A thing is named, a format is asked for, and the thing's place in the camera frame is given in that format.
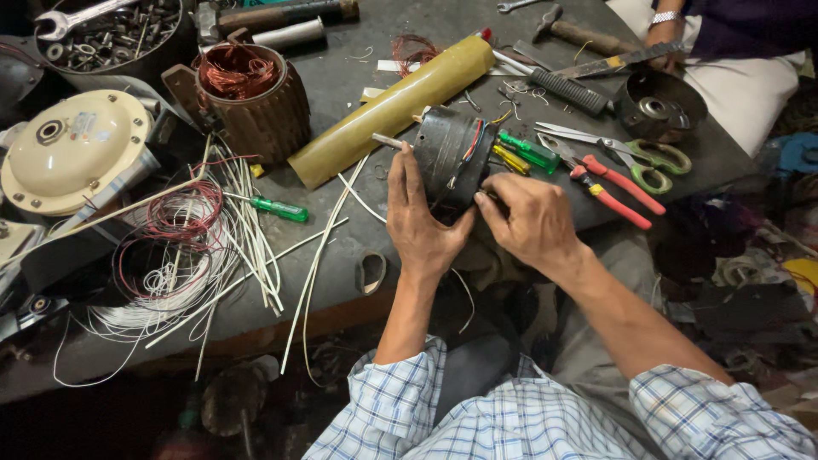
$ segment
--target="hand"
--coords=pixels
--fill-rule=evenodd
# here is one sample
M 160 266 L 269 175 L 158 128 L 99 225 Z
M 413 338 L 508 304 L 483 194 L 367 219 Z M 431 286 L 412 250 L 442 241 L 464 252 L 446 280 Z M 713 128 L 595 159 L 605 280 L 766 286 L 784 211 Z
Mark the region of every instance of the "hand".
M 680 39 L 684 31 L 684 26 L 685 24 L 682 20 L 666 20 L 652 26 L 648 32 L 648 36 L 645 38 L 645 46 L 652 47 L 656 43 L 670 43 Z M 671 53 L 666 56 L 651 59 L 648 63 L 656 70 L 671 74 L 676 69 L 676 63 L 678 61 L 677 54 Z
M 401 257 L 401 275 L 435 284 L 449 269 L 474 226 L 472 207 L 451 227 L 432 217 L 426 203 L 420 168 L 404 142 L 389 170 L 389 211 L 386 229 Z
M 562 188 L 508 173 L 489 177 L 483 188 L 494 191 L 510 209 L 506 219 L 485 193 L 474 195 L 497 243 L 554 282 L 575 273 L 589 252 L 593 255 L 573 230 Z

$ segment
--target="bucket of nuts and bolts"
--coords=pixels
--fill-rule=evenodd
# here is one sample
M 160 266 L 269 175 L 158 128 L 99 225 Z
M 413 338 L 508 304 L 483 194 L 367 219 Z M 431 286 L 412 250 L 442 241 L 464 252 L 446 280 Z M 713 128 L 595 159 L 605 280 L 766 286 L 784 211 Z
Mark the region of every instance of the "bucket of nuts and bolts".
M 195 2 L 122 3 L 124 6 L 86 20 L 63 34 L 59 33 L 56 21 L 39 21 L 34 35 L 45 61 L 69 81 L 78 75 L 127 75 L 155 89 L 163 88 L 162 71 L 179 62 L 190 62 L 196 56 L 196 26 L 188 14 Z M 99 0 L 62 0 L 53 11 L 70 18 L 75 13 L 91 11 L 98 4 Z

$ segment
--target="copper wire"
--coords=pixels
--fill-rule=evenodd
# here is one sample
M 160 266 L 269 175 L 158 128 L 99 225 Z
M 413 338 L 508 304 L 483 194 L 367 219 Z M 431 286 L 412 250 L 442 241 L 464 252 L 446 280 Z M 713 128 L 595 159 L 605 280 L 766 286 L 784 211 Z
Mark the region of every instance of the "copper wire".
M 219 45 L 198 56 L 191 67 L 198 69 L 206 92 L 215 97 L 240 101 L 258 96 L 276 84 L 281 70 L 244 45 Z
M 407 45 L 420 44 L 420 48 L 407 54 Z M 421 65 L 433 60 L 441 53 L 440 48 L 434 46 L 428 38 L 414 34 L 400 34 L 392 41 L 392 59 L 398 62 L 398 73 L 406 78 L 411 72 L 409 66 L 420 62 Z

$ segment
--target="metal watch band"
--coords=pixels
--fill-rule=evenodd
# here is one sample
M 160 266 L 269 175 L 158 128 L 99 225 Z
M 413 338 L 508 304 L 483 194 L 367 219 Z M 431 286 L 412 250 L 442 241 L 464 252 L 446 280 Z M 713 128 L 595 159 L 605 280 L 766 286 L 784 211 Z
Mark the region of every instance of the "metal watch band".
M 665 11 L 664 13 L 656 13 L 654 15 L 654 20 L 650 24 L 654 25 L 660 22 L 677 19 L 681 19 L 681 13 L 679 11 Z

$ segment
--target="green screwdriver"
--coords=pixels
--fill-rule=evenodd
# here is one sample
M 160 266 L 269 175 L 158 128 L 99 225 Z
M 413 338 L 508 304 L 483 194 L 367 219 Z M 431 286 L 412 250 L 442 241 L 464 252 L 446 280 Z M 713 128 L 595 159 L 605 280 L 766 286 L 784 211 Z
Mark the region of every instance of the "green screwdriver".
M 500 142 L 511 146 L 517 155 L 543 168 L 548 174 L 553 173 L 560 164 L 560 157 L 553 151 L 530 141 L 514 138 L 504 129 L 500 130 L 497 137 L 500 138 Z
M 253 195 L 250 198 L 247 196 L 236 195 L 222 191 L 222 194 L 239 200 L 249 201 L 250 205 L 257 210 L 268 211 L 283 219 L 293 220 L 295 222 L 306 222 L 309 217 L 309 211 L 304 208 L 288 205 L 280 201 L 271 201 L 261 195 Z

